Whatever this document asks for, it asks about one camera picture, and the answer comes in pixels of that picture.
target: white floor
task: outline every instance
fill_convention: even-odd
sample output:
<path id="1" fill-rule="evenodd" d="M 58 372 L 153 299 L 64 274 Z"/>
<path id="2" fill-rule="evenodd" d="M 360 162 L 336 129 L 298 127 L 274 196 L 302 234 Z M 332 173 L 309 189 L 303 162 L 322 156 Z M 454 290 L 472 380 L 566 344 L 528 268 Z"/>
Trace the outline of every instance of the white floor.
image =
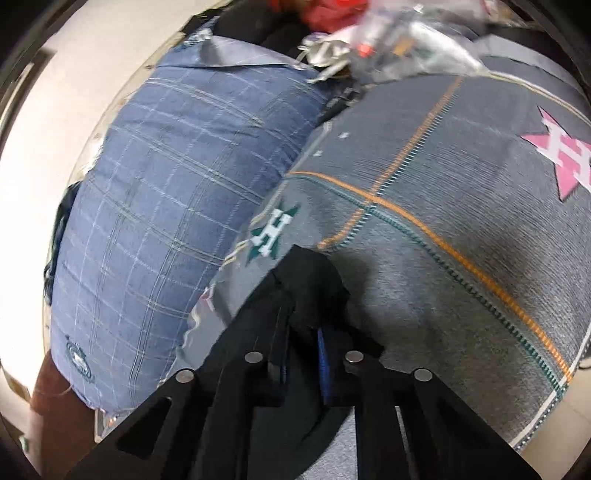
<path id="1" fill-rule="evenodd" d="M 55 51 L 0 159 L 0 358 L 33 391 L 43 360 L 43 266 L 72 168 L 125 82 L 215 0 L 89 0 L 48 42 Z M 575 375 L 523 457 L 559 480 L 591 437 L 591 371 Z"/>

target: blue fabric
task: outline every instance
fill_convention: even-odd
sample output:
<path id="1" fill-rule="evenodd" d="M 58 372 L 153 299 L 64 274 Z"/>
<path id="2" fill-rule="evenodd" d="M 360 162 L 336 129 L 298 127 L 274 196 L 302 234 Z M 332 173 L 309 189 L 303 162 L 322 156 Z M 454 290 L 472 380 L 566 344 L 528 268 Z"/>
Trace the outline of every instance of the blue fabric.
<path id="1" fill-rule="evenodd" d="M 200 52 L 170 51 L 121 110 L 61 243 L 52 356 L 108 413 L 165 377 L 191 308 L 328 100 L 313 70 L 211 68 Z"/>

